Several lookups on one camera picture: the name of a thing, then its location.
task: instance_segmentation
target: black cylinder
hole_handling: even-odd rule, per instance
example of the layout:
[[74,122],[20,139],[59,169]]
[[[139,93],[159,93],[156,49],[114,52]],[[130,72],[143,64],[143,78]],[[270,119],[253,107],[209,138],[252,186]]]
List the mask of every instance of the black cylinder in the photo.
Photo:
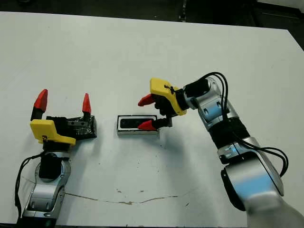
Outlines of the black cylinder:
[[236,141],[232,132],[241,139],[250,136],[238,117],[229,118],[228,121],[221,121],[209,129],[211,138],[218,149]]
[[189,108],[189,106],[186,103],[185,97],[184,97],[183,89],[176,90],[175,96],[176,96],[177,103],[179,104],[180,108],[183,111]]

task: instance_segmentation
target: wire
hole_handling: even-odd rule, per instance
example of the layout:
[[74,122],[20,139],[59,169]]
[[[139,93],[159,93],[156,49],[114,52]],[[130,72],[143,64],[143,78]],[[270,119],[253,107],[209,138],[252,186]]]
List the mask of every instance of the wire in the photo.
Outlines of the wire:
[[18,195],[18,191],[19,191],[19,187],[20,187],[21,172],[22,172],[23,168],[29,163],[30,160],[38,158],[38,157],[42,157],[46,152],[47,151],[43,151],[40,154],[28,157],[28,158],[24,159],[20,165],[19,172],[18,172],[18,175],[16,178],[16,184],[15,184],[15,206],[18,209],[18,219],[21,218],[21,203],[20,203],[20,199],[19,199],[19,195]]
[[[217,77],[220,80],[221,84],[222,84],[222,95],[221,95],[222,117],[223,117],[223,121],[226,121],[227,123],[230,123],[228,115],[227,115],[228,82],[227,82],[225,76],[222,73],[220,73],[220,72],[211,72],[211,73],[208,73],[208,74],[204,75],[202,77],[202,79],[205,79],[205,78],[210,77],[210,76]],[[235,132],[233,132],[233,130],[232,130],[232,134],[233,134],[233,137],[235,138],[236,142],[238,142],[239,144],[241,144],[241,145],[243,145],[243,146],[245,146],[245,147],[247,147],[249,149],[254,149],[254,150],[257,150],[257,151],[263,151],[263,152],[275,155],[275,156],[279,157],[280,159],[282,159],[283,167],[282,167],[280,176],[282,177],[286,173],[286,171],[288,169],[288,166],[289,166],[289,161],[288,161],[287,155],[282,150],[280,150],[278,148],[275,148],[275,147],[258,147],[258,146],[252,145],[252,144],[244,141],[243,139],[239,138],[235,134]],[[276,153],[276,152],[270,151],[270,150],[278,151],[283,156],[280,155],[280,154],[278,154],[278,153]]]

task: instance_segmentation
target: white tabletop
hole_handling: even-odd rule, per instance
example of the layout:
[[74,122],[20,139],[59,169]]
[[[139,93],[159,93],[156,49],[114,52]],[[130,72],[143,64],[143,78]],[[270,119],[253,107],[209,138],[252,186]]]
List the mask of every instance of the white tabletop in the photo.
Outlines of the white tabletop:
[[[288,31],[1,12],[0,222],[16,222],[19,166],[42,151],[29,119],[47,88],[44,116],[81,116],[88,92],[98,122],[98,138],[72,151],[71,195],[57,224],[246,226],[246,214],[226,195],[223,165],[197,111],[175,117],[159,138],[115,131],[119,114],[158,114],[153,105],[137,106],[151,77],[182,87],[211,71],[226,75],[229,100],[250,134],[288,154],[284,199],[304,213],[304,52]],[[281,162],[271,160],[280,170]],[[38,162],[22,173],[23,207]]]

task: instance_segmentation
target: small box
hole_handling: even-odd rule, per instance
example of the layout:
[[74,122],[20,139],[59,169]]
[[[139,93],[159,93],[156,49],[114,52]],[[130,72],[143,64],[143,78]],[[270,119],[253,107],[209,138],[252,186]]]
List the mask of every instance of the small box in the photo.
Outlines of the small box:
[[156,115],[119,115],[117,117],[117,134],[158,134],[158,130],[147,131],[141,130],[137,127],[148,120],[157,120]]

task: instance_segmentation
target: black floor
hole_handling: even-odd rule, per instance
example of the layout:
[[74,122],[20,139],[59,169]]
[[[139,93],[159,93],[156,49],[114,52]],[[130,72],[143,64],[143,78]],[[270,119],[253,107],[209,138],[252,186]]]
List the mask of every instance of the black floor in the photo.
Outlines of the black floor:
[[0,0],[0,11],[185,21],[288,29],[304,49],[304,16],[298,9],[255,0]]

